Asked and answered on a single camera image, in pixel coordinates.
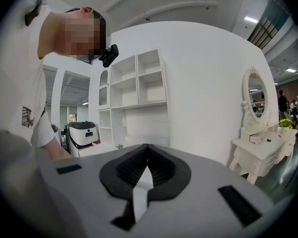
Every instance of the black slot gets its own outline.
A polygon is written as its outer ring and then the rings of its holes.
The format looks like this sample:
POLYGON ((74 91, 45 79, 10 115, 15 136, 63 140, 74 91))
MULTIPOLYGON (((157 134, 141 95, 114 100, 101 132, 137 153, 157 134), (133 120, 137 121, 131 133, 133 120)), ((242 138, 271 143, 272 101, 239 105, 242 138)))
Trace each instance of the black slot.
POLYGON ((261 217, 261 214, 233 186, 225 186, 218 191, 245 227, 261 217))
POLYGON ((72 165, 72 166, 58 168, 58 169, 56 169, 56 171, 59 173, 59 175, 62 175, 62 174, 66 174, 66 173, 69 173, 69 172, 76 171, 78 169, 81 169, 81 166, 76 164, 76 165, 72 165))
POLYGON ((87 132, 87 133, 85 134, 85 137, 90 137, 90 136, 93 136, 93 132, 87 132))

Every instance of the white vanity table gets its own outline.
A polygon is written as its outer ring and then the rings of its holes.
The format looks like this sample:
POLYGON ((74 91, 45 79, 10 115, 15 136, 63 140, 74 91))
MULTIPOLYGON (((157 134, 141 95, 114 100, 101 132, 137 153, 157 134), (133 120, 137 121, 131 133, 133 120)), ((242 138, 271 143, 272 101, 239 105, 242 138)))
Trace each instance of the white vanity table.
POLYGON ((236 145, 236 150, 229 168, 234 171, 237 164, 239 164, 244 171, 248 172, 247 180, 254 184, 258 176, 265 176, 274 165, 287 157, 288 159, 279 179, 279 183, 282 183, 284 172, 293 156, 297 130, 290 129, 287 134, 281 133, 278 123, 274 124, 272 121, 269 98, 265 98, 263 115, 260 118, 255 115, 250 102, 249 93, 252 87, 249 82, 256 82, 256 80, 260 82, 264 95, 268 96, 259 72, 256 68, 251 67, 247 70, 243 79, 245 115, 241 138, 232 141, 236 145))

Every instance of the white curved wall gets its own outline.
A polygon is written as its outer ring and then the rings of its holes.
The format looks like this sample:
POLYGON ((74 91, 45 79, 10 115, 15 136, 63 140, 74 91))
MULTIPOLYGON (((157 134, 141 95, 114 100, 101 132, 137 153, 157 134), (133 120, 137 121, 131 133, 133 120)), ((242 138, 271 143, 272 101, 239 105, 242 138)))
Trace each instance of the white curved wall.
MULTIPOLYGON (((272 100, 278 122, 274 81, 260 49, 225 30, 192 22, 156 22, 112 34, 118 62, 159 48, 165 64, 170 146, 216 160, 232 160, 233 139, 242 127, 242 79, 255 66, 272 100)), ((98 84, 102 64, 95 62, 89 88, 89 120, 98 123, 98 84)))

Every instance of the oval mirror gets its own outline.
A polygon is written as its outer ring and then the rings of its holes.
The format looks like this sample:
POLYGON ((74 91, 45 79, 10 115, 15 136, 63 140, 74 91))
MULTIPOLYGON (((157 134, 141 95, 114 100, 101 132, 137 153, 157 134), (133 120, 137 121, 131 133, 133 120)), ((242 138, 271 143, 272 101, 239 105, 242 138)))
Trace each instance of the oval mirror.
POLYGON ((265 110, 265 91, 258 74, 250 74, 248 79, 248 91, 253 112, 257 118, 260 118, 265 110))

